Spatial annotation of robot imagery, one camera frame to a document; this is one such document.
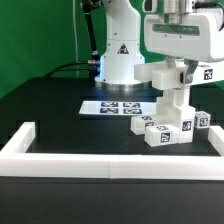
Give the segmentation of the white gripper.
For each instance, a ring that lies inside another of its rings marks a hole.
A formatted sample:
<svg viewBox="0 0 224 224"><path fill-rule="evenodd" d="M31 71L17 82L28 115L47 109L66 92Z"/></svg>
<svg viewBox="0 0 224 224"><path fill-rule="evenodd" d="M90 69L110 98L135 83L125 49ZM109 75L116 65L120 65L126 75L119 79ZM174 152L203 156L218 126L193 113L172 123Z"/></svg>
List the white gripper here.
<svg viewBox="0 0 224 224"><path fill-rule="evenodd" d="M176 67L176 58L184 58L182 84L193 82L198 62L224 60L224 20L221 9L199 9L182 17L181 24L165 24L164 17L148 14L144 19L144 44L149 52L167 55L169 68Z"/></svg>

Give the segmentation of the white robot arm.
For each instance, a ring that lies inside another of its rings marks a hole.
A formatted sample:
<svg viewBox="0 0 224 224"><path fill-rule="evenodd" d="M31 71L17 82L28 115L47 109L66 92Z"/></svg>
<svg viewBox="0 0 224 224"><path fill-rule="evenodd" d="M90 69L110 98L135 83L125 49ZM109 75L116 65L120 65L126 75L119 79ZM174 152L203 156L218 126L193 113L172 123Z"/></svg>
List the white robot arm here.
<svg viewBox="0 0 224 224"><path fill-rule="evenodd" d="M224 80L224 5L217 0L143 0L141 18L130 0L82 0L91 12L106 12L103 55L96 82L130 86L150 82L159 90Z"/></svg>

